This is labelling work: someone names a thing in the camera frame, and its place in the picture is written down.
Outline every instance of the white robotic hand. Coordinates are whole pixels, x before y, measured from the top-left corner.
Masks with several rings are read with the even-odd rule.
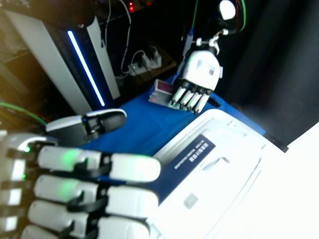
[[[0,238],[149,238],[143,220],[157,209],[158,198],[129,183],[155,180],[156,159],[58,147],[29,133],[5,137],[0,159]]]
[[[187,108],[196,114],[203,110],[223,74],[223,68],[216,58],[219,53],[218,35],[208,42],[197,39],[197,46],[207,44],[208,49],[194,51],[187,59],[182,82],[170,101],[171,106],[179,104],[180,109]]]

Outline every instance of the red wire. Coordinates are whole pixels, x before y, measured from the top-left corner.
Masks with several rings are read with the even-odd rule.
[[[238,1],[239,0],[236,0],[236,30],[238,30],[238,28],[239,28]]]

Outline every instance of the green wire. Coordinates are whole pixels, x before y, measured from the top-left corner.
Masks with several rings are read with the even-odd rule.
[[[10,108],[10,109],[13,109],[13,110],[16,110],[16,111],[23,112],[23,113],[27,114],[28,116],[30,116],[31,118],[33,118],[36,121],[38,121],[39,123],[41,123],[43,125],[46,125],[46,122],[43,119],[41,119],[40,117],[36,116],[35,114],[27,111],[24,108],[21,108],[19,106],[15,106],[15,105],[12,105],[12,104],[9,104],[9,103],[5,103],[5,102],[0,102],[0,106],[6,107],[6,108]]]
[[[243,7],[243,27],[240,29],[240,31],[242,31],[245,26],[246,26],[246,5],[245,5],[245,0],[241,0],[241,4],[242,4],[242,7]]]
[[[196,20],[196,14],[197,14],[197,6],[198,6],[198,0],[196,0],[194,16],[193,16],[193,23],[191,25],[191,28],[194,28],[194,26],[195,26],[195,20]]]

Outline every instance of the blue table surface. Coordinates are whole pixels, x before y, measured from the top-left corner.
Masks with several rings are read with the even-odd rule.
[[[81,148],[152,156],[198,117],[191,112],[177,111],[150,103],[148,102],[149,95],[150,92],[146,92],[121,107],[128,115],[124,126],[100,136]],[[215,93],[210,97],[218,102],[220,107],[216,108],[206,104],[203,112],[209,109],[220,109],[261,135],[266,133],[263,128],[227,104]]]

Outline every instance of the white light strip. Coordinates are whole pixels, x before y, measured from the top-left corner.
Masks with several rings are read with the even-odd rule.
[[[71,42],[72,42],[72,44],[73,44],[73,46],[74,46],[74,49],[75,49],[76,53],[77,53],[78,56],[79,56],[79,59],[80,59],[82,65],[83,65],[83,68],[84,68],[84,70],[85,70],[87,76],[89,77],[89,80],[90,80],[90,82],[91,82],[91,85],[93,86],[93,89],[94,89],[94,91],[95,91],[97,97],[99,98],[99,101],[100,101],[101,105],[102,105],[102,106],[105,106],[105,103],[104,103],[104,101],[103,101],[103,99],[102,99],[102,96],[101,96],[101,94],[100,94],[100,92],[99,92],[99,89],[97,88],[97,86],[96,86],[96,84],[95,84],[95,82],[94,82],[94,79],[93,79],[93,77],[92,77],[92,75],[91,75],[91,72],[90,72],[90,70],[89,70],[89,68],[88,68],[88,66],[87,66],[87,64],[86,64],[86,62],[85,62],[85,60],[84,60],[84,57],[83,57],[82,52],[81,52],[81,50],[80,50],[80,48],[79,48],[79,45],[78,45],[78,43],[77,43],[76,40],[75,40],[75,37],[74,37],[74,35],[73,35],[73,32],[72,32],[72,31],[68,31],[68,35],[69,35],[69,37],[70,37],[70,39],[71,39]]]

